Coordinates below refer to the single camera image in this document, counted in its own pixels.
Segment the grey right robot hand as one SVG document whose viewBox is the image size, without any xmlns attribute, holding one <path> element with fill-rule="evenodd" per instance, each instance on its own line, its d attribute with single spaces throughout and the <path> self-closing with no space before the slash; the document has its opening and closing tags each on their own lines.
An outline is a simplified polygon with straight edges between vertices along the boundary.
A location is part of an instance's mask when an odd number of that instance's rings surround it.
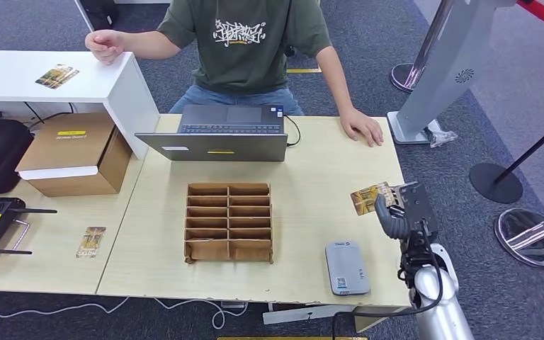
<svg viewBox="0 0 544 340">
<path fill-rule="evenodd" d="M 406 240 L 411 232 L 423 232 L 430 242 L 436 240 L 438 223 L 424 184 L 413 181 L 389 187 L 377 194 L 374 207 L 389 238 Z"/>
</svg>

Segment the person's left hand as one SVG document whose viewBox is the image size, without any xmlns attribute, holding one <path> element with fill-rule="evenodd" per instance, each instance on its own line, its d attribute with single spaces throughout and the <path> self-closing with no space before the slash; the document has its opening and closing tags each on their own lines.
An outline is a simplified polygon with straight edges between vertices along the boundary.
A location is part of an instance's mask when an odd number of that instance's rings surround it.
<svg viewBox="0 0 544 340">
<path fill-rule="evenodd" d="M 384 142 L 379 123 L 354 107 L 341 109 L 339 120 L 344 132 L 354 141 L 361 135 L 370 147 L 381 146 Z"/>
</svg>

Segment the person's right hand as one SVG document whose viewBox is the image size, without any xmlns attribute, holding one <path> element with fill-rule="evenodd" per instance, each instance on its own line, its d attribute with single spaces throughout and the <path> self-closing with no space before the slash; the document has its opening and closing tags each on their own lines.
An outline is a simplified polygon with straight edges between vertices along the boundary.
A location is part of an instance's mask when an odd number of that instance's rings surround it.
<svg viewBox="0 0 544 340">
<path fill-rule="evenodd" d="M 124 51 L 123 33 L 116 30 L 96 30 L 85 37 L 85 46 L 102 64 L 112 64 Z"/>
</svg>

